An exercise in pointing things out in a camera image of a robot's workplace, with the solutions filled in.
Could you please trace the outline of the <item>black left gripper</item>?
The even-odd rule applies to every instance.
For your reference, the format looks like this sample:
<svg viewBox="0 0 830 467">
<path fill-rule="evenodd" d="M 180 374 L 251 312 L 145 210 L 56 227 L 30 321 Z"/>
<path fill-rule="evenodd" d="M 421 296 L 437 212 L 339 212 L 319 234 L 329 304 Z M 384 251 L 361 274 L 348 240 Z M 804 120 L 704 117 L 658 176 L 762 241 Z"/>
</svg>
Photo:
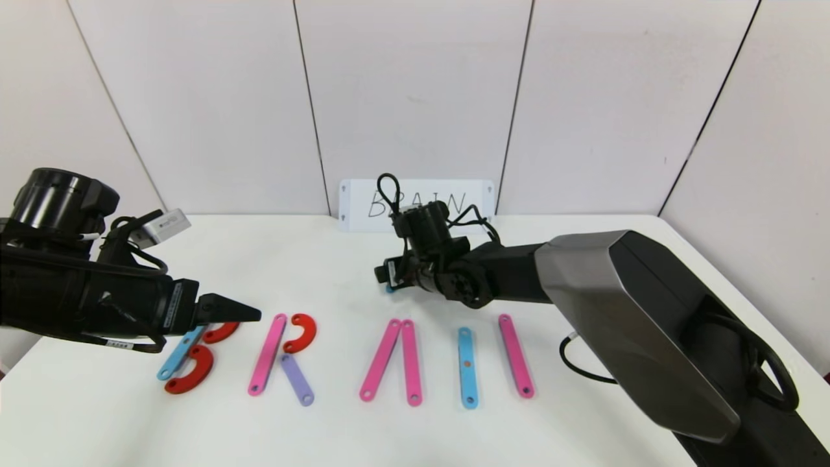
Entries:
<svg viewBox="0 0 830 467">
<path fill-rule="evenodd" d="M 166 275 L 91 273 L 91 334 L 181 336 L 197 326 L 261 321 L 261 311 Z"/>
</svg>

